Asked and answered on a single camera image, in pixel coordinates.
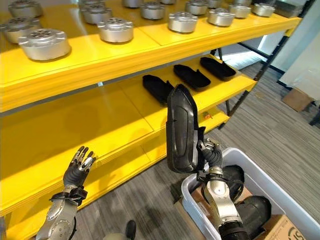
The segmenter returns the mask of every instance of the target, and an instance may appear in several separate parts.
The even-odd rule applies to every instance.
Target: yellow shelving unit
[[[256,84],[242,74],[228,82],[220,81],[199,62],[194,58],[182,64],[199,69],[211,80],[201,92],[190,90],[200,113],[244,90],[250,91]],[[174,74],[173,66],[147,74],[170,80],[174,86],[183,83]],[[143,75],[4,117],[0,133],[1,215],[61,188],[63,174],[79,146],[94,150],[98,159],[93,168],[99,168],[164,132],[167,108],[144,89]],[[213,121],[226,122],[227,116],[220,114],[222,118]],[[13,164],[8,159],[20,161]]]
[[[199,116],[200,125],[206,126],[207,131],[226,122],[229,118],[215,107],[207,112],[212,118],[204,119],[203,115]],[[166,134],[162,131],[154,139],[92,170],[85,181],[85,190],[88,191],[88,195],[80,208],[85,207],[95,199],[163,159],[166,156],[165,139]],[[36,234],[44,223],[48,209],[51,206],[51,202],[48,199],[61,190],[61,187],[55,188],[48,194],[23,204],[12,211],[9,217],[6,218],[7,239],[27,239]]]
[[[115,17],[133,21],[132,41],[103,42],[97,27],[84,23],[74,4],[47,7],[39,18],[44,28],[66,32],[72,51],[64,57],[32,61],[16,44],[0,37],[0,113],[262,35],[285,30],[289,35],[300,22],[298,17],[250,14],[247,19],[235,19],[230,27],[217,27],[204,16],[195,32],[178,34],[167,28],[167,19],[142,19],[139,9],[124,8],[119,0],[106,4]],[[185,0],[177,0],[165,7],[165,14],[183,11],[184,6]],[[0,13],[2,20],[8,17]],[[220,81],[200,66],[199,58],[181,64],[199,69],[211,80],[202,91],[190,90],[200,125],[207,131],[229,119],[216,108],[218,104],[251,91],[256,84],[241,73],[231,81]],[[51,204],[48,199],[62,190],[63,174],[81,145],[97,155],[81,208],[166,156],[167,108],[143,88],[146,74],[174,86],[182,83],[173,66],[168,66],[1,118],[0,216],[5,216],[9,240],[27,239],[38,231]]]
[[[137,71],[176,61],[201,52],[278,31],[294,29],[300,18],[273,14],[269,18],[250,14],[235,19],[230,27],[217,27],[200,17],[196,30],[178,34],[167,28],[167,19],[147,20],[139,9],[121,6],[119,0],[108,0],[115,17],[132,20],[134,38],[124,44],[100,40],[98,28],[83,21],[74,4],[55,5],[44,9],[40,22],[44,28],[65,31],[71,53],[58,60],[32,61],[16,44],[0,38],[3,99],[0,112],[41,99],[114,79]],[[170,12],[184,11],[185,0],[166,6]]]

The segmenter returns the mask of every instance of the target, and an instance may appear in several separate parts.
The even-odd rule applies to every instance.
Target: cardboard box
[[[193,232],[193,235],[195,236],[195,239],[197,240],[206,240],[205,236],[202,234],[202,232],[199,230],[195,222],[192,220],[192,218],[189,216],[189,214],[184,209],[184,206],[182,205],[182,200],[180,199],[175,204],[175,209],[179,212],[185,223],[188,225],[188,227]]]
[[[282,101],[297,112],[303,111],[313,99],[297,88],[292,89]]]
[[[256,240],[306,240],[286,215],[272,215],[263,227],[266,232]]]

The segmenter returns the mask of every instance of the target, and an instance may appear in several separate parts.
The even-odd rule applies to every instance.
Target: brown cardboard box
[[[306,240],[286,215],[272,215],[263,227],[266,232],[255,240]]]
[[[182,205],[181,199],[177,201],[175,204],[175,209],[180,213],[181,217],[185,221],[185,223],[189,226],[189,228],[192,230],[193,235],[196,237],[197,240],[205,240],[205,236],[202,234],[202,232],[199,230],[195,222],[192,220],[192,218],[189,216],[189,214],[184,209],[184,206]]]
[[[191,193],[192,198],[198,204],[199,208],[202,210],[204,215],[212,222],[213,218],[211,216],[211,208],[209,203],[205,200],[204,196],[202,195],[201,188],[204,186],[202,183],[200,186],[196,188],[196,190]]]
[[[297,112],[303,111],[313,99],[297,88],[292,89],[282,101]]]

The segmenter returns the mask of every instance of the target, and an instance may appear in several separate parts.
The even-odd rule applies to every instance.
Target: metal cylindrical part
[[[208,3],[204,0],[190,0],[185,2],[185,11],[193,15],[206,14]]]
[[[16,0],[9,4],[8,10],[13,17],[35,18],[43,14],[40,3],[33,0]]]
[[[92,4],[101,4],[103,6],[106,6],[106,3],[104,0],[79,0],[78,1],[78,5],[80,9],[83,9],[86,6],[89,6]]]
[[[5,38],[13,43],[18,43],[18,38],[26,36],[30,31],[40,29],[39,19],[31,17],[14,17],[0,25],[0,31]]]
[[[197,21],[198,17],[189,12],[170,13],[168,28],[178,33],[192,33],[196,28]]]
[[[234,5],[250,6],[252,0],[233,0]]]
[[[222,0],[207,0],[209,9],[217,9],[221,7]]]
[[[251,12],[251,8],[241,5],[229,5],[229,12],[235,14],[237,19],[246,19]]]
[[[40,28],[21,36],[18,43],[32,60],[50,60],[68,54],[71,47],[67,35],[60,30]]]
[[[209,11],[207,21],[216,26],[228,27],[232,24],[234,18],[235,14],[228,12],[227,9],[217,8]]]
[[[81,9],[83,18],[88,24],[98,24],[112,18],[111,8],[102,4],[92,4]]]
[[[124,43],[134,38],[134,25],[131,21],[120,18],[109,18],[99,22],[100,38],[110,43]]]
[[[252,8],[252,12],[260,17],[271,17],[274,13],[275,8],[273,6],[263,4],[263,3],[256,3]]]
[[[149,1],[141,4],[140,13],[144,19],[163,19],[165,16],[165,7],[156,1]]]
[[[134,9],[139,8],[143,3],[144,0],[122,0],[122,6]]]
[[[175,4],[176,0],[160,0],[162,4]]]

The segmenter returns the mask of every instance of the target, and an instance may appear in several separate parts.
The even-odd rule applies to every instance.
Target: black flexible hose
[[[222,240],[250,240],[243,224],[239,221],[227,222],[219,227]]]
[[[209,149],[204,149],[202,151],[204,159],[208,162],[209,167],[220,167],[222,168],[222,152],[220,149],[215,149],[211,151]]]

